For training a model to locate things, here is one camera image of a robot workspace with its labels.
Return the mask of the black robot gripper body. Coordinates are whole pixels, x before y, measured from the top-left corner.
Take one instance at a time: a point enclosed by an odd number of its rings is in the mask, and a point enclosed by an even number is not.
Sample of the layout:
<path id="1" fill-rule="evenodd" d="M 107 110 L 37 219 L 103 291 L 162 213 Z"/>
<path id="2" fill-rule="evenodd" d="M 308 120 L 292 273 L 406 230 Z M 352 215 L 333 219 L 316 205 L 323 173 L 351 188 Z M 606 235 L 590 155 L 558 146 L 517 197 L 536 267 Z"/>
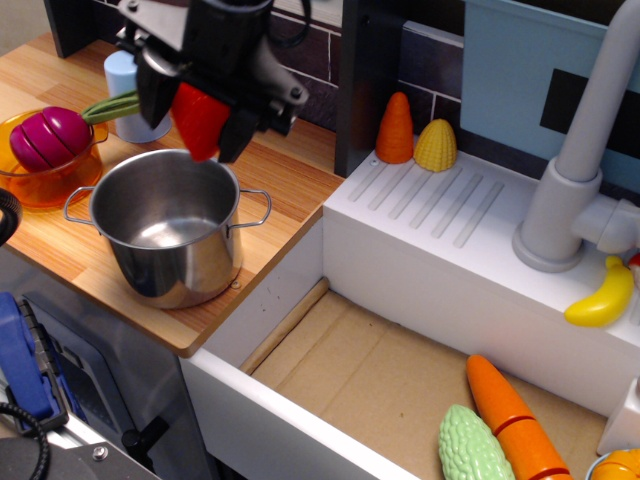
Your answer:
<path id="1" fill-rule="evenodd" d="M 276 48 L 299 46 L 309 25 L 284 35 L 270 1 L 121 1 L 119 46 L 136 55 L 153 49 L 187 83 L 236 109 L 259 116 L 260 131 L 286 135 L 309 98 L 276 59 Z"/>

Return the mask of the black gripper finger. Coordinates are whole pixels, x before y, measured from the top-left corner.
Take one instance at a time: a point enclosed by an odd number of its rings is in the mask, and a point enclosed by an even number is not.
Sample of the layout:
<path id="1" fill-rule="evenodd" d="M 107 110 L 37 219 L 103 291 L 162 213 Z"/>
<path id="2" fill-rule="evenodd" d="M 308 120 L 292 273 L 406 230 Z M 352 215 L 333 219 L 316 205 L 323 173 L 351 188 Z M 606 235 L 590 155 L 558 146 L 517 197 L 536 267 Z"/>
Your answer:
<path id="1" fill-rule="evenodd" d="M 180 85 L 179 69 L 153 49 L 136 55 L 140 114 L 155 129 L 168 114 Z"/>
<path id="2" fill-rule="evenodd" d="M 248 109 L 236 109 L 225 122 L 219 138 L 220 163 L 234 163 L 251 141 L 259 125 L 259 116 Z"/>

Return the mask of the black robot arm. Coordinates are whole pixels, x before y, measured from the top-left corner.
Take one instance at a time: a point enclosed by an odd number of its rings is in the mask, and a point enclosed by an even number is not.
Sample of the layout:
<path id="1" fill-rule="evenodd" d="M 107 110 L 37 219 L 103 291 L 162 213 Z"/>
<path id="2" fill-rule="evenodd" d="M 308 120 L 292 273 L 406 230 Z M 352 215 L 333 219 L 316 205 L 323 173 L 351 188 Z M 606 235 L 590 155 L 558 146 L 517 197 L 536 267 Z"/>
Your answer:
<path id="1" fill-rule="evenodd" d="M 118 11 L 142 118 L 156 127 L 171 115 L 194 159 L 231 163 L 256 132 L 289 133 L 309 93 L 274 52 L 306 39 L 310 2 L 291 27 L 271 1 L 121 1 Z"/>

